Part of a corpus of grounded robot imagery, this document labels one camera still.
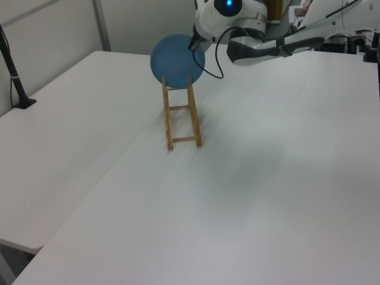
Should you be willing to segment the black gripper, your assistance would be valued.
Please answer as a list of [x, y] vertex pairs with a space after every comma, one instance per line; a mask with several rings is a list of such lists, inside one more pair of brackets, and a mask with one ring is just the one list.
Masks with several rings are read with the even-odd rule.
[[192, 31], [193, 31], [193, 37], [192, 37], [191, 42], [188, 46], [188, 49], [190, 51], [196, 51], [198, 49], [198, 46], [200, 45], [200, 43], [207, 42], [208, 39], [203, 37], [202, 35], [200, 35], [195, 24], [193, 25]]

